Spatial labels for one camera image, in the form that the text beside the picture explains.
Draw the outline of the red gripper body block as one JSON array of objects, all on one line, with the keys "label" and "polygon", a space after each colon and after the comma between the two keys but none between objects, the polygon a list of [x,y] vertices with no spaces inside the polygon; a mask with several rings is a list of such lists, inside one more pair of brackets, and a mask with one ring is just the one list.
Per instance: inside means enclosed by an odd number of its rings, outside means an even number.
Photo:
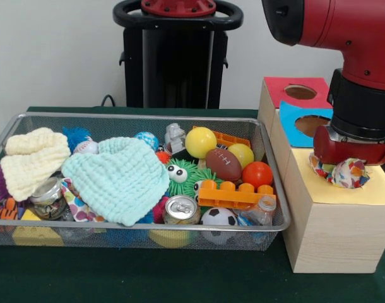
[{"label": "red gripper body block", "polygon": [[385,140],[354,140],[337,133],[330,125],[316,128],[313,147],[315,156],[326,164],[336,165],[348,158],[359,159],[365,165],[385,163]]}]

